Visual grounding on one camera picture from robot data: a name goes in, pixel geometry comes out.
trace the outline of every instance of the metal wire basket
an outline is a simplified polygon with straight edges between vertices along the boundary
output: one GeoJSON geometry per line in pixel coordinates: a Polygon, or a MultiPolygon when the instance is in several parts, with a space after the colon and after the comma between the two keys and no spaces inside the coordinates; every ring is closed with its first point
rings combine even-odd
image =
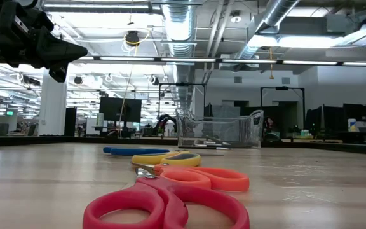
{"type": "Polygon", "coordinates": [[[238,118],[197,118],[192,112],[177,110],[178,146],[260,148],[264,112],[254,111],[238,118]]]}

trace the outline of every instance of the wooden table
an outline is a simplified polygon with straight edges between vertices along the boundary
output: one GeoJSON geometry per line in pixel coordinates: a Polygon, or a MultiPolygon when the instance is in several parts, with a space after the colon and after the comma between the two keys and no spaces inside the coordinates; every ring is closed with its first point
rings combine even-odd
{"type": "MultiPolygon", "coordinates": [[[[129,158],[101,153],[103,146],[0,148],[0,228],[81,229],[88,203],[134,184],[129,158]]],[[[290,148],[233,149],[225,154],[203,157],[203,165],[249,174],[249,192],[230,194],[246,205],[252,228],[366,228],[366,155],[290,148]]],[[[187,228],[231,225],[219,212],[187,206],[187,228]]],[[[127,223],[146,216],[128,210],[104,220],[127,223]]]]}

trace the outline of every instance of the pink scissors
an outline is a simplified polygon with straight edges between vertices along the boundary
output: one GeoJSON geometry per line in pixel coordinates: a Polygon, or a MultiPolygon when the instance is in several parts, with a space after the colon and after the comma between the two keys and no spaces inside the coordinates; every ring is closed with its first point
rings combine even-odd
{"type": "Polygon", "coordinates": [[[158,177],[136,168],[134,186],[106,194],[90,203],[84,212],[83,229],[183,229],[188,220],[184,202],[211,207],[233,222],[231,229],[249,229],[247,209],[235,198],[219,191],[199,188],[158,177]],[[144,209],[145,220],[134,224],[109,223],[100,217],[119,209],[144,209]]]}

